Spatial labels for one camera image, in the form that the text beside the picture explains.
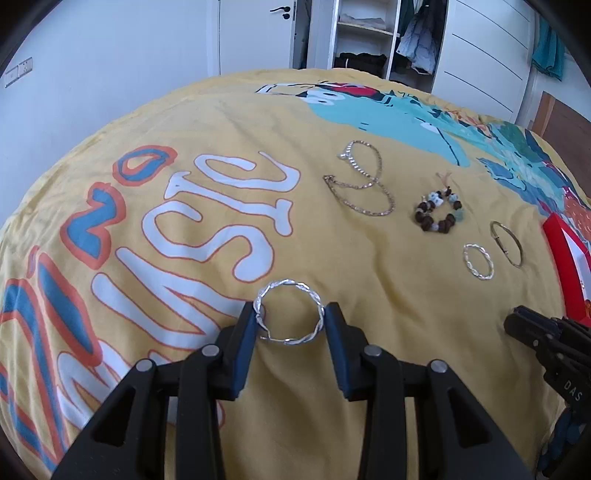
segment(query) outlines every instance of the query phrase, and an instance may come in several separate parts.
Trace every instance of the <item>wall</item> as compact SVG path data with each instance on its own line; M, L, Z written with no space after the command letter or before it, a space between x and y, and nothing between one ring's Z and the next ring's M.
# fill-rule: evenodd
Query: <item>wall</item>
M542 92L548 92L591 121L591 87L574 58L566 53L562 81L540 73L532 67L521 109L515 123L529 128L538 111Z
M108 122L217 74L217 0L63 0L0 83L0 225L33 182Z

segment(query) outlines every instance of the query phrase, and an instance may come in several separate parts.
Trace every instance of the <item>bed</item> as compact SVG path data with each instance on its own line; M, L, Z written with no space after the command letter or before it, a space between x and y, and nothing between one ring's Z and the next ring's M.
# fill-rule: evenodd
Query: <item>bed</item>
M353 140L383 159L390 215L358 213L327 188L325 175L363 183L339 158ZM370 149L354 148L374 172ZM464 219L445 235L424 232L415 209L447 174ZM339 192L384 210L374 190ZM533 468L563 404L502 322L520 304L564 313L541 229L552 212L591 241L586 197L545 141L404 85L340 69L189 85L83 141L2 228L0 426L48 479L136 361L185 358L261 287L292 278L338 301L397 358L445 359ZM492 220L521 241L522 268L491 237ZM489 252L491 280L471 275L464 244ZM313 328L303 294L273 291L265 307L275 336ZM258 342L244 392L218 416L229 479L356 475L364 405L340 395L323 335L298 347Z

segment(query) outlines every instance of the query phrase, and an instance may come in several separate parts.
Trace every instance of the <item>closet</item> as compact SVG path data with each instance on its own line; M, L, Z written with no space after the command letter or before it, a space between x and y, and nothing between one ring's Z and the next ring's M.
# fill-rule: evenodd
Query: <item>closet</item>
M413 68L421 62L395 53L405 44L401 23L412 15L409 4L413 0L314 0L308 67L331 69L342 53L383 54L381 78L514 122L530 73L531 7L524 0L423 0L417 15L426 21L431 9L429 30L438 47L432 73L425 74ZM381 28L360 25L368 21L359 19L375 18Z

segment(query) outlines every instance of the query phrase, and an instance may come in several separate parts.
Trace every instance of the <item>open shelf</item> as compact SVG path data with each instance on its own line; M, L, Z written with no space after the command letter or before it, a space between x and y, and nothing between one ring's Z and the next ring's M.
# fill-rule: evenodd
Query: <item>open shelf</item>
M382 36L382 35L388 35L390 37L394 36L394 34L392 32L389 32L387 30L380 30L378 28L374 28L374 27L366 27L364 25L356 25L354 23L347 23L347 22L338 22L338 26L340 28L342 28L343 30L351 30L351 31L356 31L359 33L368 33L369 35L376 35L376 36Z

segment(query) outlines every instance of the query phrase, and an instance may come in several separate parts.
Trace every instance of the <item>electrical outlet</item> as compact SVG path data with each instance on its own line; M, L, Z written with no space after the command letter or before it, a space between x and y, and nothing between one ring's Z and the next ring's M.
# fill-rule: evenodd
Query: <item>electrical outlet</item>
M33 69L33 58L29 57L25 61L18 64L18 77L26 75Z
M18 66L14 67L13 69L7 70L4 74L4 88L12 85L14 82L18 80Z

